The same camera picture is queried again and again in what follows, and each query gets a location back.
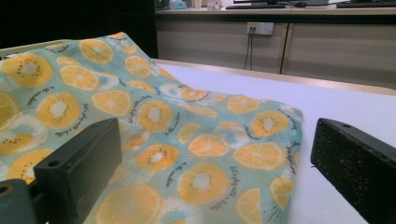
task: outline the dark background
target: dark background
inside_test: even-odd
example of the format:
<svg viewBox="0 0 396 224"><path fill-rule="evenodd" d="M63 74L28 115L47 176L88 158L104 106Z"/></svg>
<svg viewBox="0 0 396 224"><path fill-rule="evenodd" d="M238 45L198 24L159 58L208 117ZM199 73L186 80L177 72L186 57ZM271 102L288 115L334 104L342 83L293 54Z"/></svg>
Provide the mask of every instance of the dark background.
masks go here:
<svg viewBox="0 0 396 224"><path fill-rule="evenodd" d="M0 18L0 49L124 32L158 58L155 0L7 0Z"/></svg>

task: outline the fabric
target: fabric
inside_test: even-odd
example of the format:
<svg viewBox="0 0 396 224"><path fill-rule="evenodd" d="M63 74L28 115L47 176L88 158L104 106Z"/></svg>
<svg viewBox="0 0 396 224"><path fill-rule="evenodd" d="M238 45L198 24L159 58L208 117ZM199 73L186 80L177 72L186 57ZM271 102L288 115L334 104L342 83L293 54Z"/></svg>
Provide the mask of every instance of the fabric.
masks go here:
<svg viewBox="0 0 396 224"><path fill-rule="evenodd" d="M35 164L109 118L122 164L86 223L287 222L302 111L194 90L125 33L0 62L0 180L30 183Z"/></svg>

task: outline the electrical socket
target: electrical socket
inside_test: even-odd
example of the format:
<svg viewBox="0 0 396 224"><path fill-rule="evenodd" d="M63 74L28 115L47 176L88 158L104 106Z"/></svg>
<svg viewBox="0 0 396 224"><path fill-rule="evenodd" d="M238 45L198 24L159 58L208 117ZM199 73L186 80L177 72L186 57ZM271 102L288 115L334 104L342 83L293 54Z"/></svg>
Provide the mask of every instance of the electrical socket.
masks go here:
<svg viewBox="0 0 396 224"><path fill-rule="evenodd" d="M271 35L274 30L274 23L249 21L247 23L247 34L250 34L250 27L256 28L253 31L254 35Z"/></svg>

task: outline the white tabletop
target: white tabletop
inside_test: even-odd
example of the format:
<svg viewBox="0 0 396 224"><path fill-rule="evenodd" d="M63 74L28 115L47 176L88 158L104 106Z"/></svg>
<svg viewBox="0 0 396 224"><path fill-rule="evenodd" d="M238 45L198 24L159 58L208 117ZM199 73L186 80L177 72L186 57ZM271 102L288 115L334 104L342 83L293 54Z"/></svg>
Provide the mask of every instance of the white tabletop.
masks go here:
<svg viewBox="0 0 396 224"><path fill-rule="evenodd" d="M302 109L304 137L289 224L367 223L332 184L311 167L314 134L319 118L335 119L396 147L396 91L206 65L156 62L195 89L272 99Z"/></svg>

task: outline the white table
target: white table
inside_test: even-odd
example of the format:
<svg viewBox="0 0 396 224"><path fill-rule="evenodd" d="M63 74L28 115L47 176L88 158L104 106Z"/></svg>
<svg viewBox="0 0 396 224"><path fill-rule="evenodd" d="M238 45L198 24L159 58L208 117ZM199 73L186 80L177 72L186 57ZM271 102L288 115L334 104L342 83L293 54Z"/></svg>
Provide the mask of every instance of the white table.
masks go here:
<svg viewBox="0 0 396 224"><path fill-rule="evenodd" d="M303 143L289 224L367 223L310 162L319 118L335 119L396 147L396 91L208 65L156 60L192 88L272 99L303 110Z"/></svg>

